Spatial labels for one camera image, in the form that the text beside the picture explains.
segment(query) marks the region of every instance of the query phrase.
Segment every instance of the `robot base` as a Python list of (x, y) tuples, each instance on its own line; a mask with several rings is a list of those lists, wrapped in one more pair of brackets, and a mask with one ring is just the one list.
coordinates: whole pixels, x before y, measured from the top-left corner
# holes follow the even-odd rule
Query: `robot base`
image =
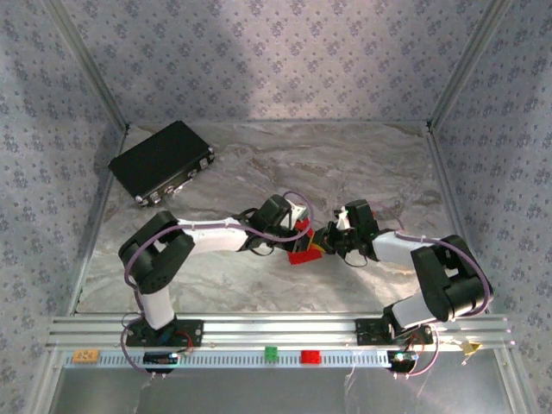
[(127, 347), (140, 348), (194, 348), (201, 346), (204, 321), (200, 319), (174, 319), (162, 329), (152, 329), (145, 320), (133, 323), (127, 335)]
[(411, 341), (412, 345), (431, 345), (433, 335), (428, 325), (421, 325), (415, 329), (408, 329), (398, 336), (392, 337), (391, 330), (384, 319), (355, 319), (356, 344), (366, 345), (405, 345)]

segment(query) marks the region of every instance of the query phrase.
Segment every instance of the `wall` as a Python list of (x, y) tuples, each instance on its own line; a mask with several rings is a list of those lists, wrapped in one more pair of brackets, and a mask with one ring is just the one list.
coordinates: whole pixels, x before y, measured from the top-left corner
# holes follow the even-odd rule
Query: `wall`
[(487, 1), (65, 3), (125, 117), (143, 124), (426, 119)]
[(65, 313), (121, 137), (38, 3), (1, 2), (0, 412), (20, 412)]
[(464, 223), (552, 412), (552, 6), (515, 0), (438, 132)]

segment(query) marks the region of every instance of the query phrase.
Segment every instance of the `wire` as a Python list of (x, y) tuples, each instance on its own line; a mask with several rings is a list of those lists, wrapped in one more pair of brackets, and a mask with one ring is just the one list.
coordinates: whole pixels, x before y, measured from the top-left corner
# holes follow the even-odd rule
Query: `wire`
[(349, 263), (346, 259), (347, 256), (343, 257), (343, 261), (345, 262), (345, 264), (347, 266), (351, 266), (351, 267), (356, 267), (356, 268), (360, 268), (360, 267), (365, 267), (367, 264), (368, 264), (368, 259), (365, 255), (363, 255), (362, 257), (364, 257), (364, 264), (363, 265), (354, 265), (352, 263)]
[(416, 369), (416, 366), (417, 366), (417, 360), (414, 360), (414, 365), (412, 365), (412, 369), (408, 373), (406, 373), (405, 376), (408, 375), (410, 377), (411, 373)]
[(408, 345), (406, 345), (405, 352), (408, 351), (408, 349), (413, 345), (415, 338), (417, 338), (420, 341), (420, 344), (422, 345), (422, 352), (425, 351), (425, 343), (423, 343), (422, 337), (418, 335), (416, 332), (412, 332), (411, 338), (408, 341)]
[(122, 316), (122, 319), (121, 319), (121, 325), (126, 328), (128, 325), (125, 325), (124, 324), (124, 318), (127, 317), (128, 315), (137, 315), (139, 317), (141, 317), (141, 313), (138, 313), (138, 312), (127, 312), (125, 313), (123, 316)]
[(129, 352), (127, 350), (127, 345), (124, 342), (125, 336), (128, 334), (128, 332), (130, 330), (130, 327), (132, 325), (134, 325), (135, 323), (140, 322), (142, 319), (143, 319), (143, 316), (140, 315), (140, 317), (137, 317), (136, 319), (133, 319), (132, 321), (130, 321), (128, 325), (126, 325), (126, 326), (123, 325), (124, 328), (122, 329), (122, 332), (121, 332), (121, 350), (122, 350), (122, 354), (124, 355), (125, 359), (127, 360), (127, 362), (130, 364), (130, 366), (132, 368), (134, 368), (139, 373), (144, 373), (146, 375), (152, 375), (146, 369), (140, 367), (134, 361), (132, 361), (132, 358), (130, 357)]
[(436, 342), (435, 342), (435, 353), (433, 354), (433, 356), (431, 357), (431, 361), (430, 363), (423, 369), (421, 369), (420, 371), (416, 372), (416, 373), (413, 373), (412, 371), (414, 371), (414, 369), (416, 368), (416, 364), (414, 364), (414, 367), (412, 368), (412, 370), (408, 373), (408, 376), (409, 377), (417, 377), (418, 375), (422, 375), (423, 373), (427, 373), (431, 367), (433, 367), (437, 361), (437, 357), (439, 356), (439, 331), (437, 330), (437, 327), (432, 323), (430, 325), (430, 327), (433, 329), (433, 331), (435, 332), (435, 338), (436, 338)]
[(259, 253), (257, 250), (255, 250), (254, 248), (250, 248), (249, 251), (251, 253), (253, 253), (254, 255), (256, 256), (259, 256), (259, 257), (267, 257), (267, 256), (270, 256), (272, 253), (274, 253), (274, 246), (270, 246), (270, 252), (266, 253), (266, 254), (263, 254), (263, 253)]
[(185, 331), (185, 330), (177, 330), (174, 335), (176, 336), (185, 336), (186, 338), (188, 338), (188, 345), (186, 346), (186, 348), (182, 348), (182, 349), (179, 349), (178, 351), (176, 351), (176, 354), (182, 354), (188, 350), (192, 351), (193, 350), (193, 340), (191, 339), (191, 336), (188, 335), (188, 333)]
[(491, 287), (489, 286), (489, 282), (487, 281), (486, 276), (481, 270), (481, 268), (477, 265), (477, 263), (475, 263), (475, 260), (473, 260), (468, 254), (466, 254), (466, 252), (463, 252), (462, 250), (460, 250), (456, 246), (453, 246), (450, 243), (447, 243), (445, 241), (438, 240), (438, 239), (415, 237), (413, 235), (404, 235), (398, 231), (395, 232), (395, 235), (397, 236), (397, 238), (402, 240), (407, 240), (408, 242), (421, 242), (421, 243), (428, 242), (428, 243), (438, 244), (458, 254), (477, 273), (477, 276), (479, 277), (479, 279), (481, 280), (481, 284), (483, 285), (483, 291), (485, 292), (485, 296), (483, 297), (483, 303), (481, 304), (481, 306), (478, 309), (465, 313), (462, 316), (474, 317), (486, 311), (486, 308), (489, 305), (489, 301), (491, 297)]
[(238, 218), (246, 218), (248, 214), (255, 213), (256, 211), (259, 211), (256, 207), (251, 207), (250, 209), (242, 211), (240, 214), (238, 214)]

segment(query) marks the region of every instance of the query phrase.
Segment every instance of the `table surface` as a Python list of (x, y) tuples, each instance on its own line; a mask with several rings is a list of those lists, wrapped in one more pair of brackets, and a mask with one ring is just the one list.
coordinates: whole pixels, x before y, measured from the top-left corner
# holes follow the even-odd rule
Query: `table surface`
[[(416, 235), (448, 235), (451, 226), (432, 174), (421, 129), (359, 123), (202, 124), (191, 127), (216, 150), (216, 160), (178, 195), (141, 208), (114, 180), (85, 276), (78, 312), (135, 310), (123, 283), (119, 247), (161, 210), (188, 220), (213, 220), (259, 207), (293, 189), (314, 205), (315, 225), (365, 198), (391, 207)], [(131, 127), (123, 151), (160, 127)], [(381, 212), (380, 227), (397, 228)], [(348, 260), (363, 263), (358, 254)], [(369, 263), (348, 267), (338, 256), (291, 266), (285, 252), (193, 256), (170, 284), (178, 312), (380, 311), (418, 287), (411, 269)]]

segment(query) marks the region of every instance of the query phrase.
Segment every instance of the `black box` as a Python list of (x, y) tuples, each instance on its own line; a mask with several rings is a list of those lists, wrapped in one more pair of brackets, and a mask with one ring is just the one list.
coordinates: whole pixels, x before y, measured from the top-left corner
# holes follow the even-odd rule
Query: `black box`
[(213, 148), (182, 121), (176, 121), (129, 151), (109, 167), (140, 205), (176, 194), (215, 159)]

